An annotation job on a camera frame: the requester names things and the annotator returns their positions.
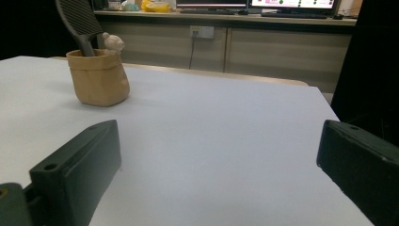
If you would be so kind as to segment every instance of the wall outlet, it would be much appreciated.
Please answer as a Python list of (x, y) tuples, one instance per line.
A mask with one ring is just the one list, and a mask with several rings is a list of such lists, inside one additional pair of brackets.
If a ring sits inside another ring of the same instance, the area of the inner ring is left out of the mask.
[(191, 38), (213, 39), (215, 30), (212, 26), (195, 26), (190, 25)]

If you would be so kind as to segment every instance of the yellow object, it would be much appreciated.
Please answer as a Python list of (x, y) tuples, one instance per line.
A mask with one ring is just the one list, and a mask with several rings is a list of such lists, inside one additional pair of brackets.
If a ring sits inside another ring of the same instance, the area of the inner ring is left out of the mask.
[(141, 9), (146, 12), (170, 12), (170, 5), (166, 2), (143, 0), (141, 3)]

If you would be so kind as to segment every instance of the brown paper bag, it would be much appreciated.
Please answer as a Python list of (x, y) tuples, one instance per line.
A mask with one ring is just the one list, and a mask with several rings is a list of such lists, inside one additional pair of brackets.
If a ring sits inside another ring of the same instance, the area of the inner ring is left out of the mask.
[(119, 55), (94, 50), (96, 56), (84, 57), (79, 50), (67, 54), (73, 87), (80, 102), (111, 106), (129, 95), (130, 87)]

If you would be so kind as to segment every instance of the cabinet door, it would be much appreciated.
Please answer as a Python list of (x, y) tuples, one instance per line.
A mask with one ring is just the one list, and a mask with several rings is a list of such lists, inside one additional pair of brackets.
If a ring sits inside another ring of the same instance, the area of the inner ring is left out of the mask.
[[(101, 22), (104, 31), (126, 44), (124, 63), (223, 72), (226, 28), (215, 27), (213, 39), (190, 38), (190, 26)], [(104, 48), (104, 40), (99, 39)]]
[(232, 29), (226, 73), (293, 79), (333, 93), (350, 35)]

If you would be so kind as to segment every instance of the monitor screen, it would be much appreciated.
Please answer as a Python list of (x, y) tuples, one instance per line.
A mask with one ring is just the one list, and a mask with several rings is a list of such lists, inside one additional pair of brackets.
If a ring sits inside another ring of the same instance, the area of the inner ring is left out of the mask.
[(339, 0), (249, 0), (249, 7), (333, 14), (338, 2)]
[(176, 8), (246, 8), (247, 0), (176, 0)]

